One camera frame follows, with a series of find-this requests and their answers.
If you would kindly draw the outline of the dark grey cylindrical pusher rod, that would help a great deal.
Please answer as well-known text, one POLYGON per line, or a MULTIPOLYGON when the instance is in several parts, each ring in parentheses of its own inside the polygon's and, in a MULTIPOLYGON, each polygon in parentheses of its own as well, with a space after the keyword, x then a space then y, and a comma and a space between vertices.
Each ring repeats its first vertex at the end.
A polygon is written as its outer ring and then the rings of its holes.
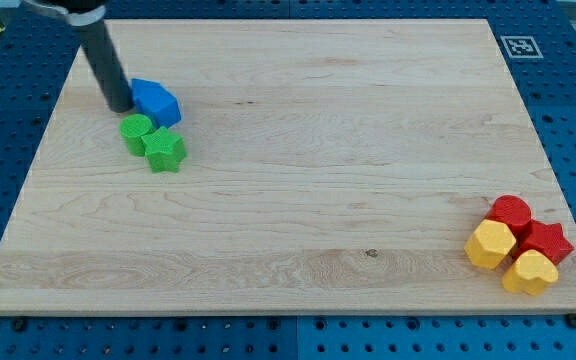
POLYGON ((115 113, 131 110, 131 88, 104 20, 73 28, 109 109, 115 113))

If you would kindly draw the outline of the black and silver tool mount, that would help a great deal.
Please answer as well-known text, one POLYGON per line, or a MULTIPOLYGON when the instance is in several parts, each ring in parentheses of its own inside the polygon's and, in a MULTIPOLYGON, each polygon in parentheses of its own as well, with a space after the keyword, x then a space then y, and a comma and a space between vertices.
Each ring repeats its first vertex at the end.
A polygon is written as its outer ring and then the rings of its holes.
POLYGON ((23 0, 22 4, 38 15, 62 20, 72 26, 87 26, 103 20, 105 1, 23 0))

